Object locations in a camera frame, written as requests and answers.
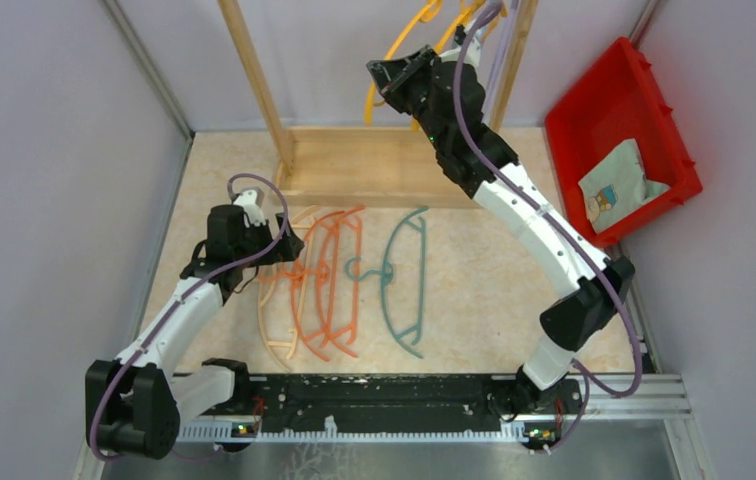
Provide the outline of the lilac plastic hanger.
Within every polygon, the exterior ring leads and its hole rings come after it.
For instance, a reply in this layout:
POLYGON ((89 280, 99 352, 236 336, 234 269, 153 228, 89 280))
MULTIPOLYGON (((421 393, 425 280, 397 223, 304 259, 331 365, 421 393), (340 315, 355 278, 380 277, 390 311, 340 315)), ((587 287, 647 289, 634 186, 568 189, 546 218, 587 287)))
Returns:
POLYGON ((505 57, 508 51, 510 38, 518 15, 518 9, 521 4, 520 0, 512 0, 509 3, 506 18, 500 22, 501 33, 499 36, 499 42, 494 57, 494 62, 490 70, 488 77, 488 83, 486 86, 486 99, 483 107, 484 118, 490 120, 492 117, 492 110, 495 103, 496 88, 498 80, 502 74, 504 68, 505 57))

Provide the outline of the yellow plastic hanger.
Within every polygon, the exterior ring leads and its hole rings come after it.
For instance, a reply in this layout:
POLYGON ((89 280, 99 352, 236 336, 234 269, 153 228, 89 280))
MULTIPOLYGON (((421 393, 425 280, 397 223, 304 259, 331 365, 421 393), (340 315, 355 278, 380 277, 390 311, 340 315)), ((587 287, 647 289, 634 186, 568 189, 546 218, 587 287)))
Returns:
MULTIPOLYGON (((486 8, 488 1, 460 1, 460 12, 458 16, 450 23, 450 27, 444 32, 434 50, 439 53, 445 53, 458 46, 458 42, 454 40, 455 29, 458 26, 463 28, 471 26, 477 16, 486 8)), ((496 17, 488 24, 485 32, 479 36, 479 41, 483 42, 487 39, 490 33, 498 26, 499 21, 502 18, 507 18, 510 10, 500 1, 500 10, 496 17)))
MULTIPOLYGON (((410 35, 412 30, 419 24, 427 24, 432 21, 442 9, 442 0, 428 0, 423 6, 411 17, 391 46, 387 49, 383 59, 390 60, 402 46, 404 41, 410 35)), ((378 100, 378 90, 375 85, 369 87, 367 97, 364 103, 363 121, 365 126, 371 126, 374 110, 384 103, 378 100)))

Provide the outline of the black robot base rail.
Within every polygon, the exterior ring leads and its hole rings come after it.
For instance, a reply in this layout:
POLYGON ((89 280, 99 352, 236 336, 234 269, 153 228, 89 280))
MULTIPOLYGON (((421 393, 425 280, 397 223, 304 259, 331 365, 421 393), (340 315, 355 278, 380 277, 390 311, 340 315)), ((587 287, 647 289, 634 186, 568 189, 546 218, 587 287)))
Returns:
POLYGON ((534 393, 513 374, 252 375, 247 394, 181 428, 180 443, 558 442, 584 399, 575 379, 534 393))

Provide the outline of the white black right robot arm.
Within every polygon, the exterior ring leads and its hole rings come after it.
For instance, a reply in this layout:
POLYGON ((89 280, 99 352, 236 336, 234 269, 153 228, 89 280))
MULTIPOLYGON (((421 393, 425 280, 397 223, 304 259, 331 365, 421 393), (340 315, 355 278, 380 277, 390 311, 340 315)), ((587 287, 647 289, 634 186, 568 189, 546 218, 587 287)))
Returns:
POLYGON ((591 337, 624 315, 633 264, 588 244, 537 190, 518 154, 484 121, 475 66, 424 47, 370 61, 367 70, 383 100, 420 125, 443 174, 503 222, 555 289, 559 298, 540 315, 543 335, 510 397, 515 412, 544 411, 591 337))

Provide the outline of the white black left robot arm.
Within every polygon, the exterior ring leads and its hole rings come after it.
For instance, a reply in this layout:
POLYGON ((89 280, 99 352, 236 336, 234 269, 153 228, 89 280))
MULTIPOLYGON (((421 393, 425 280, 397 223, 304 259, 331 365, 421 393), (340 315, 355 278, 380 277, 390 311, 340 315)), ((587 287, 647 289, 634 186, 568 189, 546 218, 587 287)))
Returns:
POLYGON ((248 176, 281 202, 280 212, 268 218, 261 190, 235 190, 244 177, 232 176, 227 202, 210 209, 206 236, 195 245, 169 302, 114 359, 88 368, 85 438, 97 459, 161 459, 184 423, 218 406, 239 414, 257 403, 243 362, 213 358, 187 376, 175 374, 200 331, 236 294, 245 269, 292 262, 304 249, 284 193, 262 176, 248 176))

